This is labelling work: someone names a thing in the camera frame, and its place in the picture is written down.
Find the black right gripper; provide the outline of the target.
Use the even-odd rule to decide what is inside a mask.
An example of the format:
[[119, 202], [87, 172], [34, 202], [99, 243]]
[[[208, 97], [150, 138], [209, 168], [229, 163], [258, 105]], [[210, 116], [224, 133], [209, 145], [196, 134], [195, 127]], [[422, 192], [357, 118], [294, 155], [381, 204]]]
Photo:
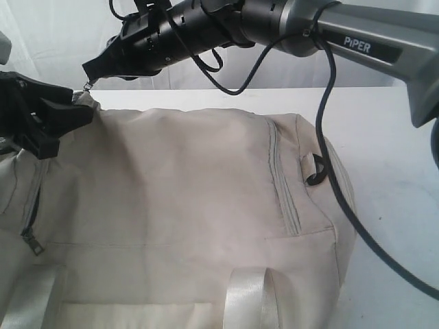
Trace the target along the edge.
[[89, 82], [109, 77], [153, 76], [189, 58], [163, 14], [145, 14], [124, 23], [107, 48], [82, 65]]

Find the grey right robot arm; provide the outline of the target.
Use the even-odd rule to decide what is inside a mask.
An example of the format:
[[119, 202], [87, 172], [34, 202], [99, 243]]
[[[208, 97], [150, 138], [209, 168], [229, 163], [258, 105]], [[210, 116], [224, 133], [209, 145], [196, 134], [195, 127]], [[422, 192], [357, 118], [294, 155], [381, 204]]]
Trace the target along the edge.
[[438, 17], [340, 1], [137, 1], [121, 30], [83, 64], [89, 84], [135, 80], [200, 54], [263, 45], [304, 58], [319, 50], [405, 83], [415, 127], [438, 121]]

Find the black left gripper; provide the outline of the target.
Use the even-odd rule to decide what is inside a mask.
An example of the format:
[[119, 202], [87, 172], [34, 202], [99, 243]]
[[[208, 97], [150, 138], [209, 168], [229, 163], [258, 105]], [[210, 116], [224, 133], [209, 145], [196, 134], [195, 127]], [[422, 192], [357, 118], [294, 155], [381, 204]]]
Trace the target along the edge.
[[39, 160], [57, 157], [60, 138], [93, 120], [94, 110], [72, 99], [70, 88], [2, 71], [1, 138]]

